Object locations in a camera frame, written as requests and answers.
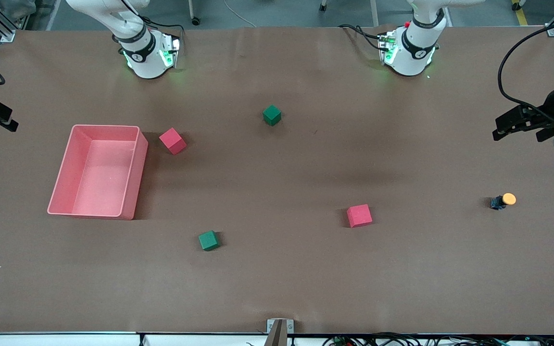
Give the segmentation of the orange capped push button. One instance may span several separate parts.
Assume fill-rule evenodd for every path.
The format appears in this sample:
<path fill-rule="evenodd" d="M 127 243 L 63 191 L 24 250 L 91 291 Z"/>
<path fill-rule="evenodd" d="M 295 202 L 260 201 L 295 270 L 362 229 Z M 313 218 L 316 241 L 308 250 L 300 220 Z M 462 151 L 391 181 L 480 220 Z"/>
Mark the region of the orange capped push button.
<path fill-rule="evenodd" d="M 490 208 L 493 210 L 504 210 L 508 206 L 516 203 L 516 197 L 512 193 L 505 193 L 497 197 L 491 198 Z"/>

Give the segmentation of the red foam cube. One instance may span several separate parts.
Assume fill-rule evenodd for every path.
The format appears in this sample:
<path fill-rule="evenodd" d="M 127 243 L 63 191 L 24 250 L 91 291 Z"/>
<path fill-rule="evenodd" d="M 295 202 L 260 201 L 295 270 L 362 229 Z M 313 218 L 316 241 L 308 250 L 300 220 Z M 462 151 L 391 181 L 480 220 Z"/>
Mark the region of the red foam cube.
<path fill-rule="evenodd" d="M 351 206 L 346 210 L 346 215 L 350 228 L 371 225 L 373 222 L 368 204 Z"/>
<path fill-rule="evenodd" d="M 172 155 L 178 155 L 178 153 L 182 152 L 187 147 L 187 143 L 185 142 L 183 136 L 181 136 L 174 128 L 169 128 L 167 131 L 162 133 L 159 138 Z"/>

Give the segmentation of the pink plastic bin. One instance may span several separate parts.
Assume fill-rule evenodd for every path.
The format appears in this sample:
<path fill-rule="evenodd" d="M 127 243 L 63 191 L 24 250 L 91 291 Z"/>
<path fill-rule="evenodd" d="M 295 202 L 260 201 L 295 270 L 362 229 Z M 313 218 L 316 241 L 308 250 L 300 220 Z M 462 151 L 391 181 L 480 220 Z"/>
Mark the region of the pink plastic bin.
<path fill-rule="evenodd" d="M 148 141 L 137 126 L 74 125 L 48 214 L 132 220 L 147 152 Z"/>

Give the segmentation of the metal mounting bracket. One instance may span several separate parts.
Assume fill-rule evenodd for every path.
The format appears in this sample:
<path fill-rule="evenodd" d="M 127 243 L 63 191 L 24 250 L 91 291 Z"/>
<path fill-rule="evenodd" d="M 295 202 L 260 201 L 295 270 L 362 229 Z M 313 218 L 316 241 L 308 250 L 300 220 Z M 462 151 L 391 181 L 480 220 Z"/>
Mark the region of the metal mounting bracket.
<path fill-rule="evenodd" d="M 295 346 L 295 321 L 286 318 L 266 320 L 267 337 L 264 346 Z"/>

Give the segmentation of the green foam cube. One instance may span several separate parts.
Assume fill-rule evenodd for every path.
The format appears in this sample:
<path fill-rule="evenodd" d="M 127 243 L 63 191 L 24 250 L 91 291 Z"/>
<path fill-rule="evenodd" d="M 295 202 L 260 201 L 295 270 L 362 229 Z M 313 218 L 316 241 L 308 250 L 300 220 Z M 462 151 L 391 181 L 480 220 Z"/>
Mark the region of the green foam cube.
<path fill-rule="evenodd" d="M 264 122 L 269 126 L 275 126 L 282 119 L 281 110 L 273 104 L 264 109 L 262 114 Z"/>
<path fill-rule="evenodd" d="M 198 241 L 204 251 L 211 251 L 221 246 L 218 234 L 213 230 L 198 235 Z"/>

